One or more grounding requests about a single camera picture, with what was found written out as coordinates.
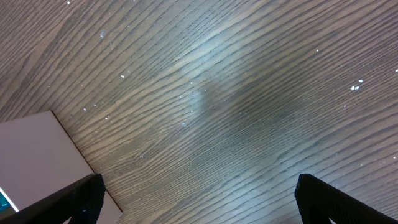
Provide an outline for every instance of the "white paint speck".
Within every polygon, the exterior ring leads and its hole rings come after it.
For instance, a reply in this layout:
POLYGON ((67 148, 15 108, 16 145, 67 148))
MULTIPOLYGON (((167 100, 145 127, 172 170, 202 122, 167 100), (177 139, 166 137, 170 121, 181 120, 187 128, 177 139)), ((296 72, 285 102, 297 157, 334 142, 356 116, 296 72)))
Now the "white paint speck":
POLYGON ((101 33, 99 35, 101 37, 101 39, 103 39, 105 37, 105 35, 106 35, 106 30, 101 30, 101 33))

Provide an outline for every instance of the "brown wood grain surface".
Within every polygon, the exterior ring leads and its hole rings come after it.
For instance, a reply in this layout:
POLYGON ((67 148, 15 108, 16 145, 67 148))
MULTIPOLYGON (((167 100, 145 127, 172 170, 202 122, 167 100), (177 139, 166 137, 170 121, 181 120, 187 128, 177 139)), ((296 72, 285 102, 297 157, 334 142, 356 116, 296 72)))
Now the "brown wood grain surface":
POLYGON ((398 218, 397 1, 3 0, 0 21, 0 121, 54 111, 118 223, 300 223, 300 173, 398 218))

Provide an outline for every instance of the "white light strip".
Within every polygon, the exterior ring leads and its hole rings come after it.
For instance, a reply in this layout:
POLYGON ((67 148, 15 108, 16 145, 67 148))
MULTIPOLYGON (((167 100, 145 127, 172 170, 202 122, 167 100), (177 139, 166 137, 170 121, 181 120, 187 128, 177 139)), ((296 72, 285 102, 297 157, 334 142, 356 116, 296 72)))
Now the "white light strip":
POLYGON ((0 187, 0 192, 2 193, 2 195, 6 198, 6 200, 10 203, 11 207, 16 211, 19 212, 18 208, 14 205, 14 203, 11 201, 11 199, 6 195, 6 193, 2 190, 2 188, 0 187))

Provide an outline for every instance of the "wooden table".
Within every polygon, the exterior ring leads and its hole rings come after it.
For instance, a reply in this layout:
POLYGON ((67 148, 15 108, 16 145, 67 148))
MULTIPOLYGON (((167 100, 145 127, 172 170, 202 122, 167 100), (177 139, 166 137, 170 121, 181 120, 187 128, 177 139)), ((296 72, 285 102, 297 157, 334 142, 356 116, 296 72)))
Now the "wooden table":
POLYGON ((3 0, 0 21, 0 121, 53 110, 119 223, 300 223, 301 173, 398 218, 397 1, 3 0))

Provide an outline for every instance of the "black object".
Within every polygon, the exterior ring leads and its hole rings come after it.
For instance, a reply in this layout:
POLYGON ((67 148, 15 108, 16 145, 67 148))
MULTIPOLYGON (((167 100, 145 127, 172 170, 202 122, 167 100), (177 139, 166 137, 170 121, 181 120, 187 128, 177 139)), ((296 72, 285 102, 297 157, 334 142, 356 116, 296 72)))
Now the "black object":
POLYGON ((33 205, 0 221, 0 224, 95 224, 104 203, 101 174, 90 174, 33 205))
POLYGON ((304 224, 398 224, 310 174, 298 178, 295 197, 304 224))

